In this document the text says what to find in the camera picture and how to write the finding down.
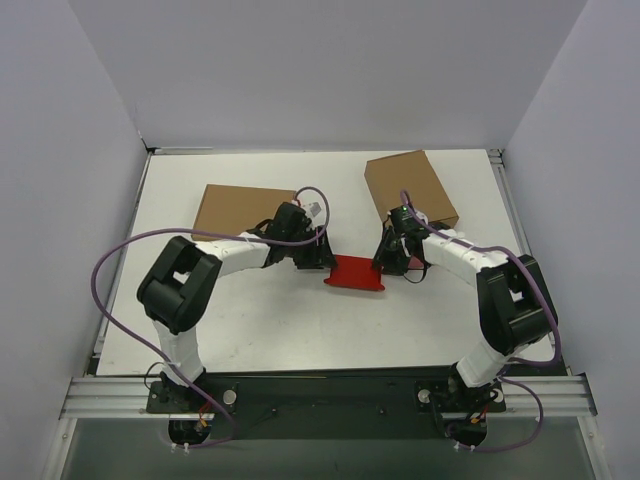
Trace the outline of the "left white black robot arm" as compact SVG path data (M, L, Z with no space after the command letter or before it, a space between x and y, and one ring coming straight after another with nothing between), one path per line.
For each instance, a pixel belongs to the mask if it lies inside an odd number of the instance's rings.
M323 208L316 202L282 203L272 219L240 234L238 240L192 242L171 238L144 277L137 300L153 321L160 349L168 357L163 374L173 384L169 398L183 411L204 402L204 373L196 325L215 283L224 276L262 269L292 259L299 270L332 268L337 261L321 234Z

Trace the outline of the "red paper box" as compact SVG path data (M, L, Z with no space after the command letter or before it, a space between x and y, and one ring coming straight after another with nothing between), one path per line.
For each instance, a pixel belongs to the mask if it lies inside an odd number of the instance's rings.
M326 285L362 291L382 292L382 274L373 260L365 257L336 255L336 265L324 280Z

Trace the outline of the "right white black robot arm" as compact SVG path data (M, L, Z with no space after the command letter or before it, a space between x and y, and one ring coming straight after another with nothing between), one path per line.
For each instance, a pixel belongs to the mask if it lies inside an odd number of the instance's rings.
M422 272L439 267L476 289L481 339L454 366L467 388L497 379L518 354L557 332L557 319L535 259L503 247L480 247L440 222L426 223L409 205L390 210L383 221L373 267L406 277L410 263Z

